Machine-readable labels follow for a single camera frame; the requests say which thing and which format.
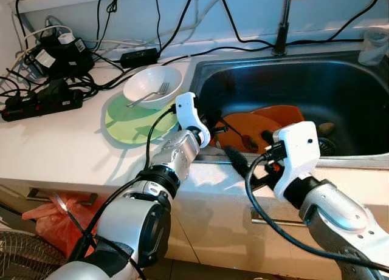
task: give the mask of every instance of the white bowl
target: white bowl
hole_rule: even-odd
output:
[[[179,93],[182,84],[182,74],[170,66],[155,66],[142,70],[130,78],[123,88],[124,96],[131,102],[143,98],[151,92],[157,92],[162,83],[169,83],[165,95],[152,95],[139,103],[147,109],[163,109]]]

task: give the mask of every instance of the fork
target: fork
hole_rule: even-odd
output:
[[[140,102],[142,102],[143,100],[150,97],[151,95],[165,95],[168,91],[168,88],[169,88],[169,83],[164,82],[160,85],[157,92],[152,92],[150,94],[147,94],[143,98],[140,98],[139,100],[136,100],[135,102],[133,102],[131,104],[128,104],[127,107],[134,107],[134,106],[138,105]]]

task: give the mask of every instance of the kitchen sink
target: kitchen sink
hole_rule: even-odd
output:
[[[204,61],[196,66],[190,91],[205,113],[222,116],[271,105],[297,106],[305,120],[335,124],[335,147],[319,166],[389,169],[388,59],[365,67],[359,52],[320,53],[246,60]],[[252,161],[255,154],[245,154]],[[228,163],[208,146],[197,162]]]

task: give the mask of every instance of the red plastic bag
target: red plastic bag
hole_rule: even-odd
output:
[[[94,214],[103,203],[102,200],[99,200],[92,206],[85,207],[78,203],[87,200],[88,198],[85,196],[58,195],[84,229],[88,226]],[[27,211],[23,213],[22,218],[24,220],[37,219],[35,227],[37,234],[56,246],[68,258],[76,242],[82,236],[82,233],[72,222],[65,210],[62,209],[56,198],[52,196],[50,199],[53,203],[47,203],[34,210]],[[95,226],[92,231],[93,234],[95,234],[96,228]],[[92,252],[93,248],[89,247],[87,255]]]

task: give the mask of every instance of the drawer handle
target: drawer handle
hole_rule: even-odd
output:
[[[27,195],[26,199],[29,201],[50,202],[50,203],[52,202],[48,197],[38,196],[38,193],[39,193],[38,188],[32,188],[30,193]],[[96,193],[91,193],[87,201],[79,202],[79,204],[83,206],[92,206],[95,203],[97,196],[98,195]]]
[[[287,227],[307,227],[301,221],[275,219],[274,222],[278,225],[284,225]],[[251,209],[251,223],[252,224],[267,224],[267,222],[254,209]]]

